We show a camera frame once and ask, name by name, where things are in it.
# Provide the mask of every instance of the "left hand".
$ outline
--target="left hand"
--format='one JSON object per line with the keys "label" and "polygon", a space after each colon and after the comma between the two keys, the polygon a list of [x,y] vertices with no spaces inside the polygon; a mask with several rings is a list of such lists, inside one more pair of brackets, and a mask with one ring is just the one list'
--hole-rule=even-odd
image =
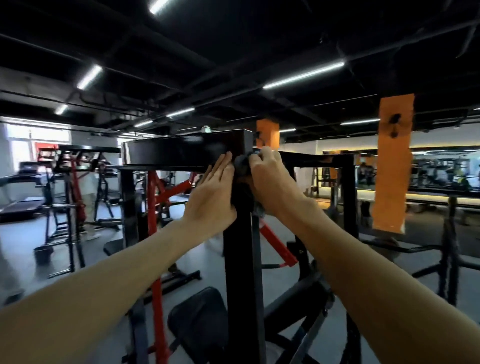
{"label": "left hand", "polygon": [[200,243],[222,232],[237,218],[230,204],[233,174],[232,153],[222,154],[215,165],[208,166],[190,194],[182,220],[197,234]]}

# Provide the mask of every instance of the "right hand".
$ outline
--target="right hand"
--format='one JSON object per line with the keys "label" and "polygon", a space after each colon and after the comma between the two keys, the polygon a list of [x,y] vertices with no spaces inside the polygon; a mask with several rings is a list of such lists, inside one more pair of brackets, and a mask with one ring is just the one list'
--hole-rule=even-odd
{"label": "right hand", "polygon": [[306,199],[290,177],[278,151],[264,146],[260,154],[250,155],[249,163],[252,171],[249,185],[267,213],[280,218],[283,212]]}

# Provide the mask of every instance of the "gray floor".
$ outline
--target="gray floor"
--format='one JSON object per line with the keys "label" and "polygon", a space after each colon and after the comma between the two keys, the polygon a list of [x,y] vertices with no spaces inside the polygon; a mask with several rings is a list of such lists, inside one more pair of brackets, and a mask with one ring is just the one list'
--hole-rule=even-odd
{"label": "gray floor", "polygon": [[[120,215],[118,208],[115,208],[114,211],[117,216]],[[183,206],[173,206],[171,212],[173,218],[179,218],[183,213]],[[102,210],[100,216],[106,217],[106,210]],[[266,217],[265,220],[283,242],[286,243],[293,239],[293,234],[277,219]],[[55,253],[52,256],[52,265],[50,267],[45,269],[36,268],[32,250],[34,247],[43,243],[44,228],[45,218],[0,225],[0,238],[2,240],[4,253],[19,273],[22,285],[26,289],[27,294],[53,283],[56,279],[61,279],[62,277],[48,280],[47,274],[52,271],[65,269],[68,265],[67,249],[66,247],[60,246],[55,248]],[[101,238],[85,242],[83,246],[87,265],[92,265],[99,260],[105,259],[106,256],[102,251],[103,244],[109,240],[120,237],[121,233],[105,229],[102,231]],[[222,241],[221,236],[219,236],[192,249],[178,261],[179,268],[185,272],[192,272],[197,269],[201,270],[203,279],[201,281],[193,281],[164,297],[165,321],[172,307],[205,287],[213,286],[219,289],[224,298],[226,297],[225,271],[221,250]],[[422,267],[436,263],[438,259],[439,254],[437,252],[423,252],[415,255],[401,255],[396,262],[403,269],[411,273]],[[479,259],[476,258],[465,257],[465,259],[467,261],[479,262]],[[264,240],[262,240],[262,260],[264,263],[280,262],[280,257]],[[272,302],[294,284],[298,279],[298,275],[297,266],[265,270],[263,272],[265,305]],[[463,269],[461,271],[458,299],[458,307],[476,322],[480,321],[480,305],[478,304],[480,300],[479,278],[480,272]],[[421,282],[431,289],[435,289],[437,281],[436,276],[428,276],[421,279]],[[152,312],[150,306],[147,306],[147,315],[149,330],[150,333],[152,333]],[[310,355],[323,364],[337,364],[345,345],[345,324],[345,309],[341,302],[337,300],[330,310],[320,334],[310,349]],[[297,326],[298,324],[288,328],[284,334],[291,336]],[[168,332],[168,340],[169,342],[173,340],[170,332]],[[99,343],[98,347],[92,349],[85,363],[120,363],[120,359],[125,354],[125,349],[128,345],[128,322],[122,318],[118,325],[112,329],[111,333]],[[365,364],[378,363],[365,341],[363,342],[362,349],[363,362]],[[277,356],[275,348],[269,347],[268,356],[269,363],[273,363]],[[179,348],[172,355],[170,363],[187,364],[191,363],[191,360],[182,348]]]}

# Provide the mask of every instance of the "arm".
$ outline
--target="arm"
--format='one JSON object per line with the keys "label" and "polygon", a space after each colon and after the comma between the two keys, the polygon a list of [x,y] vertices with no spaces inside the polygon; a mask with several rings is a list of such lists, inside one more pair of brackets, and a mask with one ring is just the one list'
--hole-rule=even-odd
{"label": "arm", "polygon": [[209,167],[181,220],[0,311],[2,362],[66,363],[85,355],[180,256],[226,229],[231,154]]}
{"label": "arm", "polygon": [[477,324],[332,222],[278,152],[250,166],[256,197],[304,242],[382,363],[480,363]]}

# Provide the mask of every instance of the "squat rack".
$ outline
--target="squat rack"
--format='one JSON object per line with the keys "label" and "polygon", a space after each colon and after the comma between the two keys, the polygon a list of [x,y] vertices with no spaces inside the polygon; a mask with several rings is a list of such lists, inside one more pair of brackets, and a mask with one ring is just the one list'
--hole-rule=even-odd
{"label": "squat rack", "polygon": [[[230,151],[233,158],[253,151],[253,133],[248,130],[190,134],[130,141],[122,144],[123,166],[119,166],[119,186],[122,199],[123,238],[126,247],[138,243],[156,230],[154,196],[147,196],[149,215],[148,234],[140,227],[142,215],[141,196],[135,193],[133,172],[150,171],[147,184],[153,184],[155,170],[204,172],[220,154]],[[358,237],[357,199],[355,189],[355,166],[352,155],[306,155],[280,152],[291,176],[294,167],[332,167],[342,170],[340,181],[344,198],[344,228]],[[278,333],[280,328],[290,326],[304,316],[294,317],[298,312],[282,297],[278,300],[279,310],[265,308],[262,289],[262,262],[260,254],[259,217],[253,213],[253,199],[247,198],[244,185],[235,183],[232,203],[237,210],[237,219],[224,231],[225,274],[228,303],[228,350],[227,362],[264,364],[266,362],[266,334]],[[155,352],[156,363],[166,363],[168,347],[163,331],[161,287],[159,281],[152,286],[155,343],[148,345],[145,323],[145,308],[139,299],[129,312],[132,324],[132,362],[147,364],[148,355]],[[286,363],[300,363],[310,348],[326,315],[321,311],[314,320],[305,320],[287,350]],[[277,322],[276,331],[268,322]],[[360,363],[360,334],[348,318],[348,342],[342,363]]]}

